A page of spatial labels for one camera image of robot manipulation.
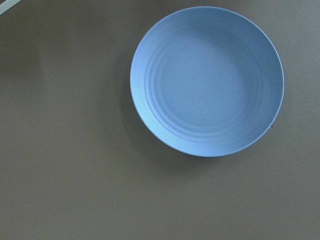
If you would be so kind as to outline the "blue round plate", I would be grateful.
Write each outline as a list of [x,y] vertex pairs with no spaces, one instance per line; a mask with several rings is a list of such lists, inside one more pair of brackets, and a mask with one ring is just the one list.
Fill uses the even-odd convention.
[[130,93],[144,125],[193,156],[226,156],[254,144],[277,118],[284,90],[270,38],[220,7],[189,7],[158,21],[130,67]]

